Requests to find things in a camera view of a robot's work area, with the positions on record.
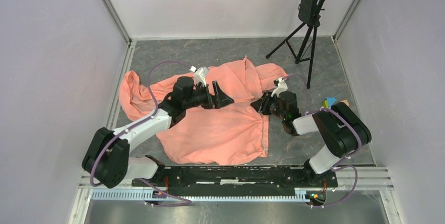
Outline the salmon pink jacket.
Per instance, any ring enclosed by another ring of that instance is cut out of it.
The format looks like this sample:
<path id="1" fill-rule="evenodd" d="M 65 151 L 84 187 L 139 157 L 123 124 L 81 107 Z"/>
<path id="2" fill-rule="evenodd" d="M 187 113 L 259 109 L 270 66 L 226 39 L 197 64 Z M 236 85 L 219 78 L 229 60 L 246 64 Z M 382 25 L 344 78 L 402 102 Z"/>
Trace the salmon pink jacket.
<path id="1" fill-rule="evenodd" d="M 276 64 L 255 66 L 247 58 L 210 67 L 207 80 L 217 81 L 233 104 L 221 109 L 188 109 L 177 125 L 157 133 L 164 152 L 178 164 L 239 165 L 266 157 L 269 118 L 251 103 L 285 76 Z"/>

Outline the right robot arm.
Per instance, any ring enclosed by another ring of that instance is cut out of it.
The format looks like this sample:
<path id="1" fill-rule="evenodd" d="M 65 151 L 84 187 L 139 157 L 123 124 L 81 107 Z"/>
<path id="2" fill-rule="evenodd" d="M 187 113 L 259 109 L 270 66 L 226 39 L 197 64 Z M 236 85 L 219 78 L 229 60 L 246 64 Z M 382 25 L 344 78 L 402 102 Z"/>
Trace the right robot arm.
<path id="1" fill-rule="evenodd" d="M 285 91 L 276 95 L 269 91 L 252 102 L 251 107 L 261 115 L 279 118 L 289 135 L 320 133 L 323 147 L 304 163 L 303 180 L 309 186 L 317 186 L 328 171 L 334 171 L 372 140 L 368 127 L 344 102 L 302 114 L 294 93 Z"/>

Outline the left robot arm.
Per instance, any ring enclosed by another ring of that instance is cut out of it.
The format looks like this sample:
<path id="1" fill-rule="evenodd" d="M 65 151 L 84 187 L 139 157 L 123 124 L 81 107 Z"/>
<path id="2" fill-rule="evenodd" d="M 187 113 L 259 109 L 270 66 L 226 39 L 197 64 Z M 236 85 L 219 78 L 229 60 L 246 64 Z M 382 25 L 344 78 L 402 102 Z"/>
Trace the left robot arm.
<path id="1" fill-rule="evenodd" d="M 149 157 L 131 158 L 130 153 L 159 132 L 174 127 L 195 107 L 220 109 L 234 103 L 217 81 L 196 84 L 191 77 L 179 77 L 164 100 L 152 113 L 120 128 L 98 129 L 82 161 L 82 168 L 90 174 L 93 187 L 113 188 L 125 179 L 145 178 L 152 186 L 160 185 L 165 172 Z"/>

